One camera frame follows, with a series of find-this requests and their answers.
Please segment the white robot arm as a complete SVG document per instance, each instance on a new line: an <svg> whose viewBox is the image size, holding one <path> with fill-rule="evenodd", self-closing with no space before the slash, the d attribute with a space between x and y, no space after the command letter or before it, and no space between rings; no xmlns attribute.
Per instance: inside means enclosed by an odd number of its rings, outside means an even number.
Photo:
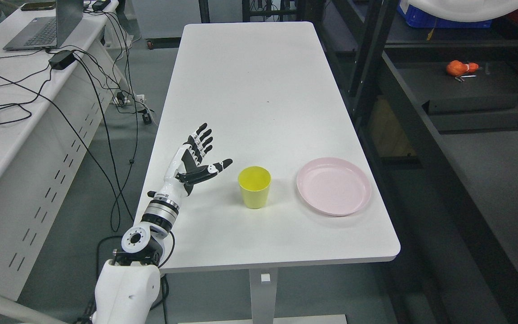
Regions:
<svg viewBox="0 0 518 324"><path fill-rule="evenodd" d="M121 239L121 251L103 265L95 286L93 324L143 324L161 288L164 239L179 215L166 194L154 195Z"/></svg>

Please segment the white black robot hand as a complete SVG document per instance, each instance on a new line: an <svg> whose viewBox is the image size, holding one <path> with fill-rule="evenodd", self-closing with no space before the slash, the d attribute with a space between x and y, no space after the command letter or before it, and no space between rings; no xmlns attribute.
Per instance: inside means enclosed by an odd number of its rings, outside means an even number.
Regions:
<svg viewBox="0 0 518 324"><path fill-rule="evenodd" d="M158 191L149 191L147 195L153 199L173 201L178 206L183 198L191 195L197 183L205 182L228 168L233 163L230 158L203 164L203 159L213 148L211 133L207 123L191 133L171 160L165 172L164 186Z"/></svg>

